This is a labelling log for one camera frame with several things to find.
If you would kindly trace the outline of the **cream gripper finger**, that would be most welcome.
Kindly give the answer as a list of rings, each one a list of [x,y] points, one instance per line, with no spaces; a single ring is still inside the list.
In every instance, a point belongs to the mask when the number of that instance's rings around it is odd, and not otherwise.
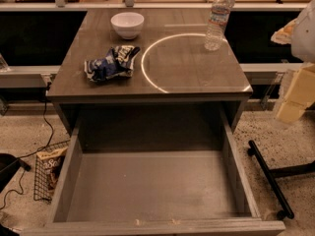
[[[315,65],[303,66],[293,73],[284,99],[303,108],[315,102]]]
[[[297,102],[285,101],[281,104],[276,118],[287,124],[297,121],[305,112],[305,105]]]

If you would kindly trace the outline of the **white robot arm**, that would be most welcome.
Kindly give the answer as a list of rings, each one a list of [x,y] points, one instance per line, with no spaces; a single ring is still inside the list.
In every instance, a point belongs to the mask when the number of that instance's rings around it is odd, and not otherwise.
[[[301,67],[283,81],[286,89],[276,112],[276,119],[292,124],[315,102],[315,0],[312,0],[271,41],[289,44],[291,54],[303,61]]]

